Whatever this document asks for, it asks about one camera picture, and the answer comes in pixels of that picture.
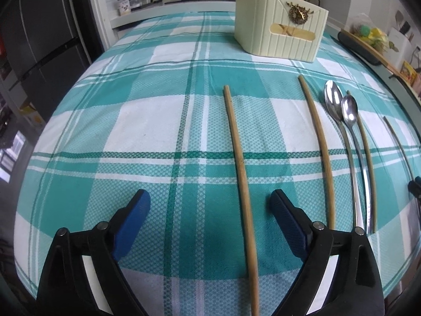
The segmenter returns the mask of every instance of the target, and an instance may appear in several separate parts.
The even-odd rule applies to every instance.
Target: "refrigerator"
[[[45,121],[104,51],[90,0],[9,0],[0,15],[0,35],[15,84]]]

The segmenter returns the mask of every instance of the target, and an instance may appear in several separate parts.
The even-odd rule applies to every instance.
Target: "teal and white checkered cloth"
[[[379,230],[370,241],[388,294],[419,248],[418,211],[407,191],[410,177],[382,120],[389,118],[419,174],[420,144],[406,114],[383,83],[328,35],[313,63],[252,56],[234,39],[234,14],[224,12],[141,23],[60,103],[34,150],[16,214],[16,266],[28,290],[36,295],[58,228],[91,229],[146,189],[151,211],[119,262],[146,311],[151,316],[249,314],[222,93],[229,85],[253,209],[260,313],[271,315],[302,265],[268,211],[271,192],[283,189],[310,219],[327,222],[319,145],[300,74],[323,124],[336,227],[344,231],[353,227],[351,179],[344,142],[321,103],[326,80],[335,80],[357,100],[378,195]],[[359,168],[356,153],[354,159]],[[358,179],[364,202],[360,174]]]

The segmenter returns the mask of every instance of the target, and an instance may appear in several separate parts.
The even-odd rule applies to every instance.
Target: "cream plastic container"
[[[295,15],[307,21],[292,22]],[[325,29],[328,11],[303,0],[236,0],[235,39],[253,55],[313,62]]]

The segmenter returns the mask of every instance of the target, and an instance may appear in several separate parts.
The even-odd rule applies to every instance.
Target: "blue gripper pad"
[[[275,216],[292,253],[305,261],[313,233],[309,227],[311,221],[302,209],[296,208],[282,190],[272,192],[269,208]]]
[[[121,224],[119,231],[114,236],[114,250],[112,251],[112,256],[116,261],[119,261],[129,253],[130,248],[151,209],[151,196],[146,190],[143,190],[143,193],[139,196],[137,201],[130,201],[129,204],[131,203],[134,203],[132,209]]]

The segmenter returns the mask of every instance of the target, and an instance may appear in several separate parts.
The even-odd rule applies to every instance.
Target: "plastic bag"
[[[369,44],[378,52],[383,53],[389,49],[389,38],[386,33],[377,28],[369,16],[361,13],[351,19],[351,33]]]

